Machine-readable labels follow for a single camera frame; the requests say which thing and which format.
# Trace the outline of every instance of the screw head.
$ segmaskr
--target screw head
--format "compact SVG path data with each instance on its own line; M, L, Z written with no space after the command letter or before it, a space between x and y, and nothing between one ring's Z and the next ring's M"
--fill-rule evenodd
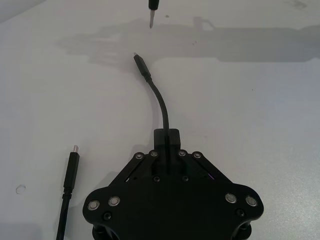
M183 176L183 177L182 177L182 181L188 182L188 181L189 181L189 177L188 177L188 176Z
M151 155L152 157L156 157L156 156L158 156L158 153L157 153L156 151L152 151L152 152L150 153L150 155Z
M237 197L232 194L232 193L227 193L225 195L225 200L228 202L228 203L231 203L231 204L235 204L237 202Z
M99 205L100 205L100 202L98 200L92 200L88 204L88 209L90 211L94 211L99 207Z
M187 153L186 153L185 151L180 150L179 153L178 153L178 155L179 155L180 157L184 157L185 155L187 155Z
M153 181L156 182L156 183L160 182L160 177L159 176L155 176L153 178Z
M235 213L242 218L245 216L245 212L242 209L237 209Z
M201 158L201 154L200 154L199 152L196 152L195 154L193 154L193 156L194 156L196 159Z
M245 201L248 205L250 205L251 207L256 207L258 205L257 200L255 200L252 196L247 196L245 198Z
M120 198L118 196L112 196L109 198L109 206L115 207L120 203Z
M103 214L103 220L109 221L112 218L111 212L107 211L105 214Z
M137 153L136 155L135 155L135 158L136 159L142 159L144 156L141 154L141 153Z

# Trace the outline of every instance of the black bolt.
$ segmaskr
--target black bolt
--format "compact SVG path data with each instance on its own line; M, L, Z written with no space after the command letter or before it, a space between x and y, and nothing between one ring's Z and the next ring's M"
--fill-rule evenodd
M188 180L189 180L188 176L183 176L183 177L182 177L182 181L188 182Z
M156 183L160 182L160 177L159 176L155 176L153 178L153 181L156 182Z
M109 221L112 218L111 212L107 211L105 214L103 214L103 220Z
M239 217L244 217L245 216L245 212L242 209L237 209L235 211L235 213L239 216Z

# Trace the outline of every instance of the cable strain relief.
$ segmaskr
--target cable strain relief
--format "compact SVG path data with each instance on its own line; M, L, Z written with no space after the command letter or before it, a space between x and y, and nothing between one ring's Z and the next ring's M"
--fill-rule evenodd
M72 189L65 188L63 191L62 199L71 199Z

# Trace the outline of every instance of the silver bolt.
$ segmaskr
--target silver bolt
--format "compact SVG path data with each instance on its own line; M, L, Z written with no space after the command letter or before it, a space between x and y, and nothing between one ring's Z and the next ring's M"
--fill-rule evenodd
M247 196L245 198L245 201L248 205L250 205L251 207L255 207L258 205L257 200L255 200L252 196Z
M196 152L195 154L193 154L193 156L196 158L196 159L199 159L201 158L201 154Z
M186 152L181 150L181 151L179 151L178 155L180 157L184 157L186 155Z
M136 159L142 159L144 156L141 154L141 153L137 153L136 155L135 155L135 158Z
M117 206L120 203L120 198L117 196L112 196L110 197L108 203L111 207Z
M99 207L99 205L100 205L100 202L98 200L92 200L88 204L88 209L90 211L96 210Z
M228 202L228 203L231 203L231 204L235 204L237 202L237 198L235 195L233 195L232 193L227 193L225 195L225 200Z
M158 156L158 153L156 151L152 151L150 154L151 154L152 157Z

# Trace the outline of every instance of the white background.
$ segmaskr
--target white background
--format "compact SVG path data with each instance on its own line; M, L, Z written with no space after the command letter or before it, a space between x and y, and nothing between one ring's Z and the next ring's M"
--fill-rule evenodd
M55 239L74 144L65 234L92 239L84 199L162 126L137 52L181 147L260 195L251 239L318 240L319 12L317 0L162 0L149 29L145 0L47 0L1 23L0 239Z

